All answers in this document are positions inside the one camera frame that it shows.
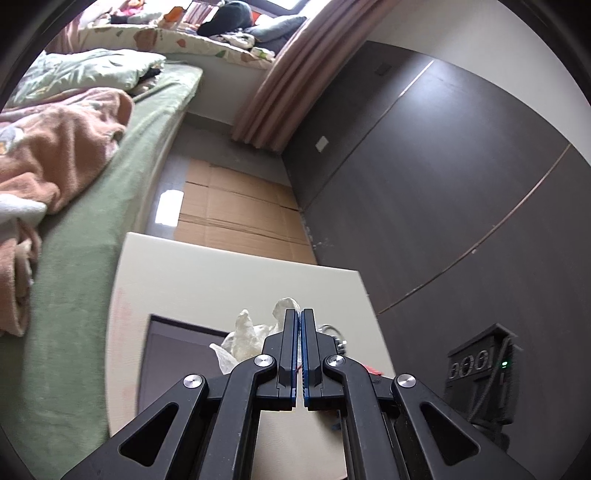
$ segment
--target green bed sheet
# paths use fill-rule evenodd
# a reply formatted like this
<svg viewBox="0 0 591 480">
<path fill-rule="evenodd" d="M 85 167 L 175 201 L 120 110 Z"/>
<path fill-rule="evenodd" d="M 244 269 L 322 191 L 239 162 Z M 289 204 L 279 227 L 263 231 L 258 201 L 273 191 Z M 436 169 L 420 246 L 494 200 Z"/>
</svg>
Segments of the green bed sheet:
<svg viewBox="0 0 591 480">
<path fill-rule="evenodd" d="M 135 98 L 105 171 L 42 222 L 28 332 L 0 338 L 0 424 L 38 480 L 61 478 L 108 437 L 105 333 L 121 245 L 202 71 L 172 64 L 161 75 Z"/>
</svg>

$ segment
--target window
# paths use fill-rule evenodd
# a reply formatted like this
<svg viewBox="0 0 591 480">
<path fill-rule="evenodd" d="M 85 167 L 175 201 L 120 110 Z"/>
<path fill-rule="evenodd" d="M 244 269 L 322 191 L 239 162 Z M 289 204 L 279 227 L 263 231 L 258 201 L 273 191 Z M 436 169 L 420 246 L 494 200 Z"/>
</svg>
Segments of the window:
<svg viewBox="0 0 591 480">
<path fill-rule="evenodd" d="M 308 0 L 244 0 L 263 13 L 270 13 L 274 16 L 297 15 Z"/>
</svg>

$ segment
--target wardrobe door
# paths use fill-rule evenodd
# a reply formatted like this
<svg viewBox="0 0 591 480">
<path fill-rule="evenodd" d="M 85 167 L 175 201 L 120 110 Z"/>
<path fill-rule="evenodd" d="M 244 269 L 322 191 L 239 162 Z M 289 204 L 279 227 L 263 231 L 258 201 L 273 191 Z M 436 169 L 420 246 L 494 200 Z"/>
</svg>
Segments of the wardrobe door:
<svg viewBox="0 0 591 480">
<path fill-rule="evenodd" d="M 316 257 L 359 270 L 379 312 L 486 235 L 567 144 L 509 93 L 436 60 L 305 208 Z"/>
</svg>

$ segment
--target black cable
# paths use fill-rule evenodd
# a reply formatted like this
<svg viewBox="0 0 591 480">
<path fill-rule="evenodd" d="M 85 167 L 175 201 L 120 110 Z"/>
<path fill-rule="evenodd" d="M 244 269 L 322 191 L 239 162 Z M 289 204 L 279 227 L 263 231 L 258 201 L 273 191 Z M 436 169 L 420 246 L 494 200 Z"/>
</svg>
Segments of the black cable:
<svg viewBox="0 0 591 480">
<path fill-rule="evenodd" d="M 491 376 L 488 379 L 486 386 L 484 387 L 484 391 L 482 392 L 482 395 L 478 399 L 478 402 L 476 402 L 476 405 L 474 405 L 474 408 L 472 409 L 472 411 L 468 415 L 467 420 L 469 422 L 472 421 L 472 419 L 476 416 L 478 411 L 482 408 L 482 405 L 484 404 L 486 397 L 488 396 L 489 392 L 491 391 L 492 384 L 494 383 L 496 375 L 499 372 L 499 369 L 501 368 L 501 364 L 503 362 L 503 357 L 505 356 L 505 352 L 506 352 L 507 347 L 509 346 L 510 343 L 511 343 L 511 337 L 510 336 L 505 337 L 505 339 L 503 340 L 503 343 L 501 344 L 501 350 L 499 351 L 499 356 L 496 359 L 495 367 L 493 368 Z"/>
</svg>

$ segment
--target crumpled paper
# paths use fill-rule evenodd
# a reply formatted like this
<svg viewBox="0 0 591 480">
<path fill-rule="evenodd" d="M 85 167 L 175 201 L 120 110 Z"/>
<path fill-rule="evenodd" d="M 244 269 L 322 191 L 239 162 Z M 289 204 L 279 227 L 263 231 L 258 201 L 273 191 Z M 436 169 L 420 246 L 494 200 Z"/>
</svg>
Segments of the crumpled paper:
<svg viewBox="0 0 591 480">
<path fill-rule="evenodd" d="M 222 374 L 228 374 L 240 362 L 260 355 L 265 338 L 283 331 L 287 309 L 301 312 L 300 306 L 294 299 L 281 299 L 273 309 L 276 322 L 271 325 L 266 323 L 253 325 L 248 310 L 242 310 L 236 319 L 236 330 L 229 333 L 221 345 L 215 343 L 209 345 L 209 348 L 216 352 Z"/>
</svg>

